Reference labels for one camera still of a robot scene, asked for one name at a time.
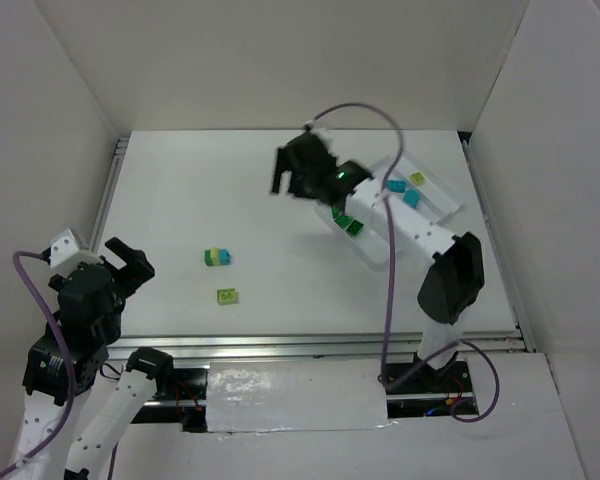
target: black electronic component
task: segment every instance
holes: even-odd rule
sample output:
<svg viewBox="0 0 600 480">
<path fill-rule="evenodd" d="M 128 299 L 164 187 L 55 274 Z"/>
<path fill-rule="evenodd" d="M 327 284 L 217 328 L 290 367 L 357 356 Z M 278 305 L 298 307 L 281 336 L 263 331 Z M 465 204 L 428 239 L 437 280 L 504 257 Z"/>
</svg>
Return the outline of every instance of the black electronic component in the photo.
<svg viewBox="0 0 600 480">
<path fill-rule="evenodd" d="M 436 253 L 434 263 L 418 292 L 418 305 L 434 321 L 453 325 L 460 313 L 473 304 L 484 287 L 480 240 L 467 232 L 454 237 L 445 253 Z"/>
<path fill-rule="evenodd" d="M 126 265 L 118 269 L 103 257 L 101 264 L 81 263 L 67 278 L 54 275 L 49 286 L 58 292 L 60 309 L 54 313 L 69 347 L 76 375 L 76 394 L 93 385 L 108 358 L 107 345 L 121 334 L 121 315 L 126 299 L 155 276 L 141 250 L 117 238 L 105 243 Z M 57 405 L 67 397 L 68 377 L 60 348 L 47 327 L 31 347 L 23 385 L 28 394 L 46 393 Z"/>
<path fill-rule="evenodd" d="M 340 166 L 337 161 L 338 158 L 329 153 L 322 139 L 307 130 L 278 148 L 271 193 L 280 193 L 282 174 L 291 172 L 287 193 L 297 198 L 318 200 L 345 211 L 347 196 L 372 175 L 353 160 Z"/>
</svg>

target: yellow-green cube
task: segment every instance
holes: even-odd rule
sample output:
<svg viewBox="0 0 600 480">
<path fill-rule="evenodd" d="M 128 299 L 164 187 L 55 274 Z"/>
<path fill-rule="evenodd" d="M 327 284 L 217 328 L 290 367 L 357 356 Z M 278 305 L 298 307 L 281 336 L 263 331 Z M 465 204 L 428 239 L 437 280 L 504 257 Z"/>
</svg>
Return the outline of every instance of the yellow-green cube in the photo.
<svg viewBox="0 0 600 480">
<path fill-rule="evenodd" d="M 424 175 L 422 175 L 420 172 L 416 172 L 409 177 L 409 181 L 416 187 L 419 187 L 420 185 L 424 184 Z"/>
<path fill-rule="evenodd" d="M 217 291 L 218 305 L 238 303 L 238 292 L 235 288 L 225 288 Z"/>
</svg>

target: white floor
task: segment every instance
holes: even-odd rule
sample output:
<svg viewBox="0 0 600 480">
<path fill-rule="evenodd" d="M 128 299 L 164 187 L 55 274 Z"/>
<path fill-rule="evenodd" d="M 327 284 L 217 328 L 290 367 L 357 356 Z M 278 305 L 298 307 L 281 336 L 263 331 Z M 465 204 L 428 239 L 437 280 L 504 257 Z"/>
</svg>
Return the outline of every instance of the white floor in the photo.
<svg viewBox="0 0 600 480">
<path fill-rule="evenodd" d="M 391 131 L 332 132 L 341 159 L 371 165 L 393 155 Z M 372 272 L 336 240 L 314 202 L 269 195 L 275 149 L 297 131 L 134 132 L 103 239 L 146 251 L 156 278 L 130 299 L 124 335 L 380 333 L 387 274 Z M 515 323 L 457 134 L 407 131 L 408 150 L 464 204 L 446 224 L 483 243 L 486 286 L 468 332 L 510 333 Z M 228 248 L 229 267 L 206 267 L 204 250 Z M 103 246 L 99 253 L 106 254 Z M 417 259 L 398 268 L 394 332 L 418 333 Z M 216 290 L 236 288 L 220 307 Z"/>
<path fill-rule="evenodd" d="M 500 403 L 475 425 L 440 417 L 402 419 L 379 429 L 266 434 L 188 434 L 177 425 L 132 425 L 120 442 L 114 478 L 583 480 L 545 357 L 492 358 L 502 381 Z M 470 368 L 484 410 L 493 380 L 480 358 L 471 357 Z M 98 381 L 83 425 L 113 386 Z M 291 393 L 294 388 L 277 386 Z"/>
</svg>

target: blue cube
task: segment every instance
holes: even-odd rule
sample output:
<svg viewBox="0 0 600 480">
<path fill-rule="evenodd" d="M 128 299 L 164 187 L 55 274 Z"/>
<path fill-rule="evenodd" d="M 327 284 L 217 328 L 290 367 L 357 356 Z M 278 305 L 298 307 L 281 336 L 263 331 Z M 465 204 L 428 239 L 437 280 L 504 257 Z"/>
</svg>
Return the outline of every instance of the blue cube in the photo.
<svg viewBox="0 0 600 480">
<path fill-rule="evenodd" d="M 231 254 L 226 248 L 220 249 L 218 257 L 220 258 L 220 265 L 229 265 L 231 263 Z"/>
<path fill-rule="evenodd" d="M 404 193 L 404 191 L 407 189 L 407 182 L 403 180 L 389 180 L 387 182 L 387 189 L 390 192 Z"/>
<path fill-rule="evenodd" d="M 409 205 L 411 208 L 416 208 L 418 206 L 418 202 L 420 201 L 420 192 L 417 190 L 407 190 L 407 193 L 404 194 L 404 203 Z"/>
</svg>

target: blue block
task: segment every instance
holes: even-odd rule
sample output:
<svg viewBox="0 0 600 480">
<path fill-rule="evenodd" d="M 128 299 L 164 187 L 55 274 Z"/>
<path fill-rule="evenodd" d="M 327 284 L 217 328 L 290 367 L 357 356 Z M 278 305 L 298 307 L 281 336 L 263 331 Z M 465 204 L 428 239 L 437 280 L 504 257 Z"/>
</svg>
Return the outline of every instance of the blue block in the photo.
<svg viewBox="0 0 600 480">
<path fill-rule="evenodd" d="M 407 189 L 407 182 L 403 180 L 389 180 L 387 182 L 387 189 L 390 192 L 404 193 Z"/>
<path fill-rule="evenodd" d="M 409 205 L 411 208 L 416 208 L 420 201 L 420 193 L 417 190 L 407 190 L 404 194 L 404 203 Z"/>
<path fill-rule="evenodd" d="M 218 254 L 220 265 L 229 265 L 231 263 L 231 254 L 226 248 L 221 248 Z"/>
</svg>

